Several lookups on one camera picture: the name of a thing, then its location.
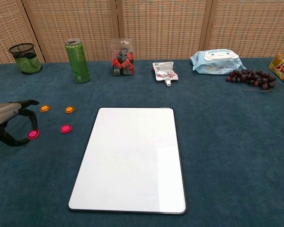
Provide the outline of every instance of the green items in pen holder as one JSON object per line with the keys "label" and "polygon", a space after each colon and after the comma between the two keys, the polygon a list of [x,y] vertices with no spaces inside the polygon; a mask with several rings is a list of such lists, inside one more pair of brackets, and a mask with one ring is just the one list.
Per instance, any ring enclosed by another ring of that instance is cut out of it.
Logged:
{"label": "green items in pen holder", "polygon": [[30,43],[17,44],[9,49],[13,55],[20,71],[25,75],[31,75],[41,71],[42,66],[34,50],[34,45]]}

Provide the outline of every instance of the white board surface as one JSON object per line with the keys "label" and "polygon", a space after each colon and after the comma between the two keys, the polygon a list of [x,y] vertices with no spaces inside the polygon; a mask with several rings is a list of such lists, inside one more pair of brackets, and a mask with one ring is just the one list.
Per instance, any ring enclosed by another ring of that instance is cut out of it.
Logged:
{"label": "white board surface", "polygon": [[182,214],[186,199],[171,108],[100,108],[71,210]]}

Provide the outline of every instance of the blue wet wipes pack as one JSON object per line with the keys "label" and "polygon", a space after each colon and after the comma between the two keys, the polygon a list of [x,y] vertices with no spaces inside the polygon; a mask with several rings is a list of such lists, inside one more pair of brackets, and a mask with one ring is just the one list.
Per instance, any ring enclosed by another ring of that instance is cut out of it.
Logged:
{"label": "blue wet wipes pack", "polygon": [[190,59],[193,70],[201,74],[227,75],[234,70],[246,69],[239,56],[227,49],[198,51]]}

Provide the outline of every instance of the yellow snack box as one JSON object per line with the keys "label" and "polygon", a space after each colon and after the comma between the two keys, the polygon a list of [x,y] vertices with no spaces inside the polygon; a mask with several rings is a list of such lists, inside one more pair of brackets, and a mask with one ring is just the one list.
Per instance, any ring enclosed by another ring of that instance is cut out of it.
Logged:
{"label": "yellow snack box", "polygon": [[269,64],[269,69],[284,82],[284,55],[278,53]]}

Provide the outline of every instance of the woven partition panel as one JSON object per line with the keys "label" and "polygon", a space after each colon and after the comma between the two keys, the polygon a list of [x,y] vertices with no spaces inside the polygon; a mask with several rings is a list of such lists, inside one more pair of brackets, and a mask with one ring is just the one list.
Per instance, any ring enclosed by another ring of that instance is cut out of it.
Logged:
{"label": "woven partition panel", "polygon": [[198,50],[206,0],[117,3],[120,36],[134,39],[135,58],[188,59]]}
{"label": "woven partition panel", "polygon": [[11,46],[33,42],[21,10],[16,0],[0,0],[0,64],[15,63],[9,53]]}
{"label": "woven partition panel", "polygon": [[217,0],[211,14],[205,49],[227,48],[241,57],[284,54],[284,0]]}
{"label": "woven partition panel", "polygon": [[88,61],[111,59],[114,28],[109,0],[23,2],[47,62],[68,61],[64,44],[70,38],[82,40]]}

